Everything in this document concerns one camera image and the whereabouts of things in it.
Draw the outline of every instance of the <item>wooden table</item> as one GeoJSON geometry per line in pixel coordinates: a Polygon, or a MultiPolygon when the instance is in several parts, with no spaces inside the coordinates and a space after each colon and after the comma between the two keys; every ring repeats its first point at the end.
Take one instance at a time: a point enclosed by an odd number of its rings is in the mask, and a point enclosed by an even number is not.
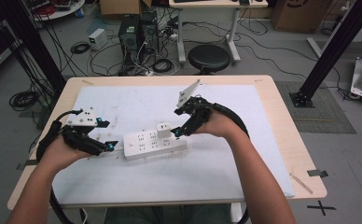
{"type": "MultiPolygon", "coordinates": [[[[64,111],[71,110],[82,87],[89,86],[172,86],[190,85],[196,81],[195,76],[178,77],[75,77],[68,80],[63,93],[56,104],[49,120],[56,119],[64,111]]],[[[199,77],[207,84],[213,85],[253,85],[255,86],[262,106],[271,125],[272,133],[290,173],[290,179],[296,192],[292,199],[324,198],[327,190],[319,176],[309,176],[307,171],[315,170],[309,152],[304,146],[298,130],[290,117],[285,104],[273,80],[269,76],[207,76],[199,77]]],[[[34,166],[26,166],[14,189],[8,208],[13,209],[21,191],[34,170],[34,166]]]]}
{"type": "Polygon", "coordinates": [[[174,0],[169,0],[170,7],[178,9],[178,61],[180,63],[186,62],[186,55],[184,51],[183,40],[183,21],[231,21],[231,28],[229,34],[226,36],[226,41],[230,50],[230,56],[233,63],[240,61],[239,53],[234,45],[233,39],[236,32],[236,25],[239,19],[239,12],[241,8],[257,8],[267,7],[266,1],[257,2],[250,0],[250,6],[240,6],[239,1],[233,2],[231,0],[212,0],[212,1],[198,1],[198,2],[185,2],[175,3],[174,0]]]}

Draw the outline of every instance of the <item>black chair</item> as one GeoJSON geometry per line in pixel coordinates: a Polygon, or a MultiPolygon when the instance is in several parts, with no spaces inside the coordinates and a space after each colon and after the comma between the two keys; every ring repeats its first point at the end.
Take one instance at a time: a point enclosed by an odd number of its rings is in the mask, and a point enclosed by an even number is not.
{"type": "Polygon", "coordinates": [[[199,45],[188,54],[189,63],[201,70],[199,75],[212,75],[230,65],[230,55],[216,45],[199,45]]]}

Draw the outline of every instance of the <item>white power strip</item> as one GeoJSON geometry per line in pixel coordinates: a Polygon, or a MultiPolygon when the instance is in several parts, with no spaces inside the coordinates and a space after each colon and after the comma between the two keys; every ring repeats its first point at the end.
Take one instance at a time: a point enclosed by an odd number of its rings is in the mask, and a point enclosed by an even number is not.
{"type": "Polygon", "coordinates": [[[160,155],[172,151],[187,149],[185,136],[174,137],[170,133],[170,124],[159,124],[157,130],[131,133],[123,136],[124,153],[127,160],[160,155]]]}

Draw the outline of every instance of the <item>white bracket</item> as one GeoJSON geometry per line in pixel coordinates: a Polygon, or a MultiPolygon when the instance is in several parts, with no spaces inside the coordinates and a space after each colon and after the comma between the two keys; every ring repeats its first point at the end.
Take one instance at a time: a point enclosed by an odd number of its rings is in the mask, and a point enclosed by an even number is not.
{"type": "Polygon", "coordinates": [[[94,116],[93,110],[85,109],[82,113],[76,115],[72,119],[69,119],[67,122],[71,126],[97,126],[97,120],[94,116]]]}
{"type": "Polygon", "coordinates": [[[199,84],[201,84],[200,79],[180,92],[177,108],[181,107],[189,99],[193,92],[198,88],[199,84]]]}

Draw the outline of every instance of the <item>metal pole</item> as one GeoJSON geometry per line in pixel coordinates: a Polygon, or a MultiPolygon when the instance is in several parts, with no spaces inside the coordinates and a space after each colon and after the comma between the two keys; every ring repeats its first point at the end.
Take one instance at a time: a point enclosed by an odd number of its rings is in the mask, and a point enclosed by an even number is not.
{"type": "Polygon", "coordinates": [[[38,31],[30,21],[21,0],[0,0],[0,8],[7,23],[15,32],[15,35],[21,39],[23,44],[30,51],[50,83],[50,86],[55,90],[55,98],[59,98],[65,86],[65,79],[56,63],[53,61],[38,31]]]}
{"type": "Polygon", "coordinates": [[[362,1],[356,1],[344,19],[311,74],[297,93],[290,93],[294,106],[306,106],[326,78],[329,71],[344,53],[362,28],[362,1]]]}

